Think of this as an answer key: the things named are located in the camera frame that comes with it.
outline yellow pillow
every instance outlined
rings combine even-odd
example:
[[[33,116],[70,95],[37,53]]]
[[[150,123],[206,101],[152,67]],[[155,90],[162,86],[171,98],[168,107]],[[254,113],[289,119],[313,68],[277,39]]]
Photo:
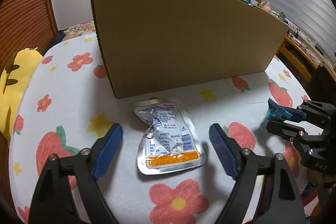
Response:
[[[0,76],[0,132],[10,140],[23,93],[42,60],[32,49],[19,51],[6,65]]]

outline wooden louvered door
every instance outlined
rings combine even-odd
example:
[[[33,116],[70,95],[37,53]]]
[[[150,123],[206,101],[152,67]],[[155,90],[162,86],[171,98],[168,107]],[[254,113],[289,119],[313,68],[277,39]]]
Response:
[[[4,0],[0,6],[0,69],[18,51],[43,51],[57,31],[51,0]]]

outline metal screw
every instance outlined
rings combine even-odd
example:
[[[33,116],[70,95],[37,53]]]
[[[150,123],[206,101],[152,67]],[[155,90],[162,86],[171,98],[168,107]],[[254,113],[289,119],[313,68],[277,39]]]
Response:
[[[276,157],[278,160],[283,160],[283,159],[284,159],[284,156],[283,156],[283,154],[281,154],[281,153],[276,153],[276,154],[275,154],[275,157]]]
[[[248,148],[243,148],[241,151],[242,151],[243,154],[246,155],[246,156],[248,156],[249,154],[251,154],[251,150],[248,149]]]
[[[84,148],[82,151],[81,151],[81,154],[83,156],[87,156],[89,153],[91,152],[91,150],[89,148]]]
[[[56,154],[51,154],[48,159],[51,160],[51,161],[54,161],[54,160],[57,159],[57,157],[58,156]]]

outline orange label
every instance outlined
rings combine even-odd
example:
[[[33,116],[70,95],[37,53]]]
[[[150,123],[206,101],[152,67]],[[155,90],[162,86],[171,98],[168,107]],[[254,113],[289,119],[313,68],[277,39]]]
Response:
[[[147,165],[150,167],[158,167],[172,164],[180,164],[188,161],[198,160],[200,157],[196,151],[183,152],[175,155],[164,155],[148,157]]]

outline wooden desk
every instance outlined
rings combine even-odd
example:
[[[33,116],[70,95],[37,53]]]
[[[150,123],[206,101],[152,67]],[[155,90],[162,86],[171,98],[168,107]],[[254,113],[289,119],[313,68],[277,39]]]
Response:
[[[289,62],[300,72],[308,82],[321,62],[336,81],[336,73],[332,65],[309,42],[303,40],[302,44],[288,35],[285,36],[276,55],[283,54]]]

